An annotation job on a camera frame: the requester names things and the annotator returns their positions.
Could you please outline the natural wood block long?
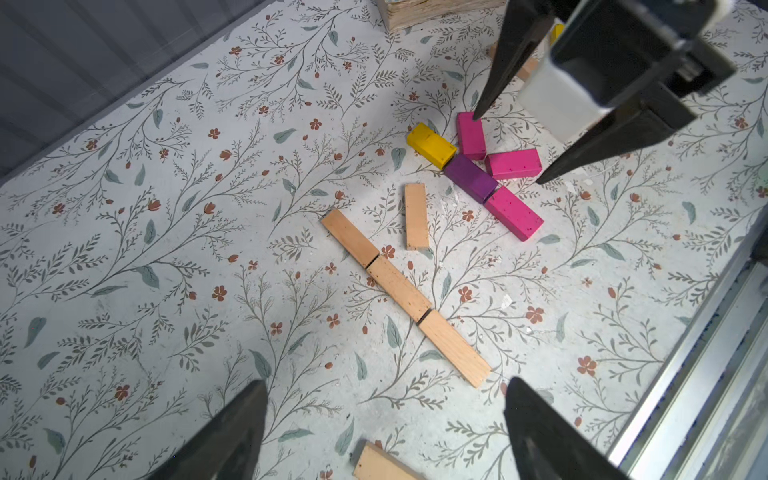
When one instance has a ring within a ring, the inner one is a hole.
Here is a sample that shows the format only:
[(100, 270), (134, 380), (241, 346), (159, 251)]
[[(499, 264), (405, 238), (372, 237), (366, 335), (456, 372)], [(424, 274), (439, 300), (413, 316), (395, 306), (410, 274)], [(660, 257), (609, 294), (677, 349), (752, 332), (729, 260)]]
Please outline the natural wood block long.
[[(487, 50), (488, 57), (493, 60), (496, 54), (498, 43), (493, 43)], [(521, 81), (526, 82), (531, 74), (536, 70), (536, 68), (539, 65), (539, 61), (531, 56), (529, 57), (523, 66), (518, 70), (516, 77), (519, 78)]]

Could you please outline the yellow thin block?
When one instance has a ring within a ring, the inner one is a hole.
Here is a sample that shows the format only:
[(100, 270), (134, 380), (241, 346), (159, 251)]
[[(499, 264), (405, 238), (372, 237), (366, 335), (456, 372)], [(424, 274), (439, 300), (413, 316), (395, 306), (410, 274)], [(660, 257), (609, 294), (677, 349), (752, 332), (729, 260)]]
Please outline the yellow thin block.
[(549, 45), (553, 46), (555, 42), (560, 38), (563, 31), (565, 29), (565, 25), (561, 23), (556, 23), (549, 33)]

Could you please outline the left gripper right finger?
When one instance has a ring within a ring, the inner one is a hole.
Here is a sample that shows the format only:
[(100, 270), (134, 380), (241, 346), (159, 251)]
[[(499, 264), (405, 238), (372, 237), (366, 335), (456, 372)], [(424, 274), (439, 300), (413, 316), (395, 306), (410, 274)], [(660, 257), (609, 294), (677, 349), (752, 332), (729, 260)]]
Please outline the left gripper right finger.
[(509, 381), (504, 414), (521, 479), (626, 477), (520, 377)]

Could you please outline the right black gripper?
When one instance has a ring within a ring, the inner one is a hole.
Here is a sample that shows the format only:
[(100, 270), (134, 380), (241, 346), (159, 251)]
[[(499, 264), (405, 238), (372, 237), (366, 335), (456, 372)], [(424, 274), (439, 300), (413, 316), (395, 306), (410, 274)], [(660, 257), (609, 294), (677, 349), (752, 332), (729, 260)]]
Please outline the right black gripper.
[(490, 109), (556, 17), (565, 29), (551, 47), (553, 64), (599, 106), (618, 107), (536, 183), (661, 143), (696, 119), (679, 97), (706, 93), (734, 74), (730, 61), (702, 38), (732, 7), (730, 1), (510, 0), (473, 119)]

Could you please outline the magenta block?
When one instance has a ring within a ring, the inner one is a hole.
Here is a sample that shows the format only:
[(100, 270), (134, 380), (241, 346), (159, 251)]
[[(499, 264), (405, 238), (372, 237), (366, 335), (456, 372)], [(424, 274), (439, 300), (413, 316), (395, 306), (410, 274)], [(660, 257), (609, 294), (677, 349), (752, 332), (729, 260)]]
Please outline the magenta block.
[(472, 112), (461, 112), (456, 119), (459, 149), (474, 161), (482, 161), (487, 155), (483, 124), (475, 120)]
[(506, 187), (499, 187), (485, 202), (486, 209), (520, 241), (530, 239), (544, 220)]
[(542, 172), (536, 149), (492, 153), (485, 158), (485, 166), (496, 180), (536, 177)]

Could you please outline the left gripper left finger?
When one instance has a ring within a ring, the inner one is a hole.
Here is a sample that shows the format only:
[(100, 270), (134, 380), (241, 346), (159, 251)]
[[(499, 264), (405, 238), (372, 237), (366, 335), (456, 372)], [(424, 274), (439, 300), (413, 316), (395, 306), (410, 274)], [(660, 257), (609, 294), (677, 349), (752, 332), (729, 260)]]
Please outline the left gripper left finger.
[(250, 382), (151, 479), (251, 479), (261, 450), (268, 392)]

